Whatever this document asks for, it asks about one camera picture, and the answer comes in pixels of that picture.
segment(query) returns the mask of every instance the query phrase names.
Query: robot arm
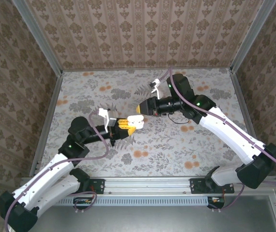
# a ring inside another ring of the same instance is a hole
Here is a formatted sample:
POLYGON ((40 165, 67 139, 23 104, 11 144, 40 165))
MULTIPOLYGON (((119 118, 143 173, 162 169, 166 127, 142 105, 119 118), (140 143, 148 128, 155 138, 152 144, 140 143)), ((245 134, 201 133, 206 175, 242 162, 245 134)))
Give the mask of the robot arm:
POLYGON ((163 99, 149 98, 137 107, 137 112, 143 115, 160 116, 180 111, 186 118, 192 119, 196 124, 216 134, 240 157, 242 164, 212 169, 206 175, 206 183, 209 188, 242 182, 246 186, 256 189, 272 171, 274 163, 256 147, 248 143, 240 133, 254 141, 255 145, 274 158, 276 158, 276 146, 274 144, 266 146, 263 142, 255 140, 233 123, 210 98, 205 95, 195 95, 188 79, 182 74, 173 75, 173 80, 178 91, 186 100, 204 110, 221 116, 225 121, 222 122, 212 115, 198 111, 185 104, 172 88, 170 78, 167 79, 167 84, 171 96, 163 99), (237 131, 229 127, 226 122, 234 125, 237 131))
MULTIPOLYGON (((105 118, 105 124, 96 128, 104 139, 110 139, 112 146, 114 146, 116 140, 124 139, 136 129, 143 128, 143 116, 129 116, 127 119, 113 118, 118 115, 117 112, 104 109, 100 109, 100 112, 106 112, 107 117, 105 118)), ((85 144, 100 140, 84 117, 75 118, 68 131, 69 135, 59 148, 58 154, 38 174, 14 192, 6 191, 0 196, 0 215, 5 219, 10 205, 21 193, 23 194, 9 214, 8 224, 16 232, 29 231, 48 208, 71 193, 91 190, 101 193, 101 188, 94 189, 88 174, 79 168, 75 168, 79 161, 63 162, 52 168, 60 161, 84 158, 89 153, 89 149, 85 144), (40 178, 39 181, 35 181, 46 170, 49 171, 44 177, 40 178), (65 178, 56 183, 62 176, 65 176, 65 178), (34 185, 26 191, 26 188, 32 183, 34 185)))

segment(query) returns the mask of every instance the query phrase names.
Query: patterned wallpaper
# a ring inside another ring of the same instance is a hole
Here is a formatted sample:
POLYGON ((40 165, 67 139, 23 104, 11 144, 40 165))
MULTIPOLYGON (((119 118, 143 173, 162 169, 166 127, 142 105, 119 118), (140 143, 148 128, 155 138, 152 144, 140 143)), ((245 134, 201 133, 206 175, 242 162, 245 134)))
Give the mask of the patterned wallpaper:
MULTIPOLYGON (((120 117, 136 115, 136 107, 151 94, 148 83, 161 77, 166 69, 132 71, 64 72, 62 88, 42 158, 45 166, 67 137, 71 121, 88 116, 98 107, 117 110, 120 117)), ((196 94, 205 94, 219 105, 237 125, 245 129, 242 113, 227 68, 177 69, 196 94)), ((164 96, 170 96, 167 84, 159 86, 164 96)), ((185 176, 206 175, 214 166, 240 162, 235 153, 216 135, 181 113, 167 116, 145 116, 144 128, 119 140, 106 158, 82 161, 78 166, 90 176, 185 176)), ((103 118, 94 117, 96 125, 103 118)), ((105 152, 102 142, 88 145, 88 156, 105 152)))
POLYGON ((64 70, 228 67, 262 0, 27 0, 64 70))
POLYGON ((55 74, 19 12, 0 0, 0 195, 28 176, 54 86, 55 74))
POLYGON ((276 5, 237 76, 256 135, 276 144, 276 5))

